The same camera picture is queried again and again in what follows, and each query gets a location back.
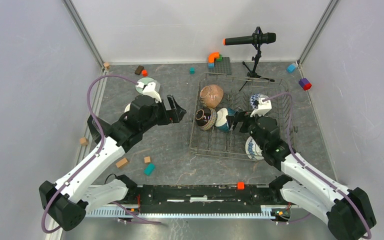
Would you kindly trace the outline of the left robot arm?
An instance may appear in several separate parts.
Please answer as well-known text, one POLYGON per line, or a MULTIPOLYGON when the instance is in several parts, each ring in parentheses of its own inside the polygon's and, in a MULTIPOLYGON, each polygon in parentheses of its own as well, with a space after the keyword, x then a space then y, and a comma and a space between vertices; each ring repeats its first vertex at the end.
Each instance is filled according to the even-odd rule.
POLYGON ((128 111, 105 129, 101 126, 101 119, 90 115, 90 122, 99 134, 97 148, 57 181, 46 180, 40 185, 38 190, 44 209, 42 220, 50 216, 58 223, 57 230, 70 231, 81 223, 86 213, 103 205, 118 200, 125 204, 133 203, 137 190, 120 179, 94 191, 88 188, 106 168, 139 143, 153 126, 176 124, 183 119, 187 111, 172 95, 167 99, 170 109, 151 96, 138 95, 130 103, 128 111))

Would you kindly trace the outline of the mint green flower bowl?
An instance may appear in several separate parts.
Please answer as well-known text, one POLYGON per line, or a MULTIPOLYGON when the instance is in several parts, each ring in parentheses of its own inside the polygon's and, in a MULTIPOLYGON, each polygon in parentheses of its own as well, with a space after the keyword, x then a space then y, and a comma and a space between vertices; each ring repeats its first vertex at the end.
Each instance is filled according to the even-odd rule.
POLYGON ((160 87, 161 84, 156 81, 155 79, 151 77, 142 77, 137 81, 137 85, 135 86, 135 90, 139 93, 142 94, 143 90, 150 86, 155 92, 159 93, 160 92, 160 87))

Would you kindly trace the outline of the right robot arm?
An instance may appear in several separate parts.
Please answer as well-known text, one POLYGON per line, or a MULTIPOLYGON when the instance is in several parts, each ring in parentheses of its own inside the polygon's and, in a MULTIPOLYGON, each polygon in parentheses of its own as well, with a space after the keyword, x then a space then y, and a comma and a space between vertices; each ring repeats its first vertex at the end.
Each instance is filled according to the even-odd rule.
POLYGON ((261 150, 263 159, 282 172, 284 181, 269 189, 275 204, 291 202, 323 221, 337 240, 370 240, 377 220, 369 195, 328 177, 306 161, 293 147, 290 138, 281 138, 274 118, 238 112, 227 116, 234 130, 247 133, 261 150))

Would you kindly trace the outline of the orange bowl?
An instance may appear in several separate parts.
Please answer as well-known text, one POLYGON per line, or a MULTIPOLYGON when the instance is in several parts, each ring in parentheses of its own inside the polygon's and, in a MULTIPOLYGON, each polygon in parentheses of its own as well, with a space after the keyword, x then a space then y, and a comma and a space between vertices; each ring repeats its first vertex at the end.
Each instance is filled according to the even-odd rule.
POLYGON ((128 111, 130 110, 130 107, 131 107, 131 103, 129 103, 129 104, 125 107, 124 112, 125 112, 125 113, 128 112, 128 111))

